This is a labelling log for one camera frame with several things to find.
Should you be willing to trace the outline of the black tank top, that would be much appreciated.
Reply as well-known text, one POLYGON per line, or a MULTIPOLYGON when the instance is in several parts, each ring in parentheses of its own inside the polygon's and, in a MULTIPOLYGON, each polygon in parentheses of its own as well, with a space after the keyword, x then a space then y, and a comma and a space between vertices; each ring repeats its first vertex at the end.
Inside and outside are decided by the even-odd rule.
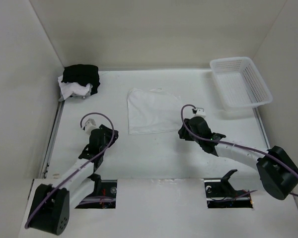
POLYGON ((63 72, 63 83, 78 83, 80 86, 92 86, 91 95, 98 93, 100 86, 99 68, 91 64, 67 66, 63 72))

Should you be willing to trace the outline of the white garment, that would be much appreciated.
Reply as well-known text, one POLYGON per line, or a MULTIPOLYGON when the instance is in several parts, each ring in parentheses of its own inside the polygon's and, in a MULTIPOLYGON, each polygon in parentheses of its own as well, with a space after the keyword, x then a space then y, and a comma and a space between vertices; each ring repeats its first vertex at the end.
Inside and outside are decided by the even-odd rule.
POLYGON ((172 132, 182 125, 181 98, 161 88, 131 89, 127 107, 130 135, 172 132))

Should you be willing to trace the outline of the white tank top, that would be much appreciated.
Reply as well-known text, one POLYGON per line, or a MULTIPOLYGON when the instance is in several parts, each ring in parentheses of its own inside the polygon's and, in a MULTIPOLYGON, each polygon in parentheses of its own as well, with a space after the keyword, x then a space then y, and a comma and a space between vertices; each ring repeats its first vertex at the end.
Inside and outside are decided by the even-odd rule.
POLYGON ((74 83, 64 83, 62 82, 63 76, 58 77, 58 83, 60 87, 60 98, 59 102, 65 101, 70 97, 84 99, 91 96, 91 90, 93 86, 87 84, 86 86, 81 86, 80 84, 74 83))

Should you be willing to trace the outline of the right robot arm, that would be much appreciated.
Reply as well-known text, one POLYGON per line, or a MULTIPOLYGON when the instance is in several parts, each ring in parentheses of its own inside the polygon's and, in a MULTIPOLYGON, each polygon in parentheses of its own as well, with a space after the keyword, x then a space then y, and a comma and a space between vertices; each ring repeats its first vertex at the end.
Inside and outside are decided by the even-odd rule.
POLYGON ((195 141, 208 154, 232 159, 255 169, 262 187, 275 199, 284 200, 298 185, 298 167, 279 146, 261 151, 226 141, 224 134, 211 132, 200 116, 183 118, 178 134, 181 139, 195 141))

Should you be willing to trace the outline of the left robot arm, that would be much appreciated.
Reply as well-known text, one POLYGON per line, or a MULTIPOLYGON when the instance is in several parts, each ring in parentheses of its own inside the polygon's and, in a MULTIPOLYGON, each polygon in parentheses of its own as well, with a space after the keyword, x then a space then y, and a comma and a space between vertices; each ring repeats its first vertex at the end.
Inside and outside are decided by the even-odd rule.
POLYGON ((42 183, 36 188, 24 225, 26 229, 59 236, 69 222, 72 209, 115 208, 117 182, 102 180, 96 170, 119 132, 104 125, 87 124, 83 129, 89 134, 88 144, 59 182, 42 183))

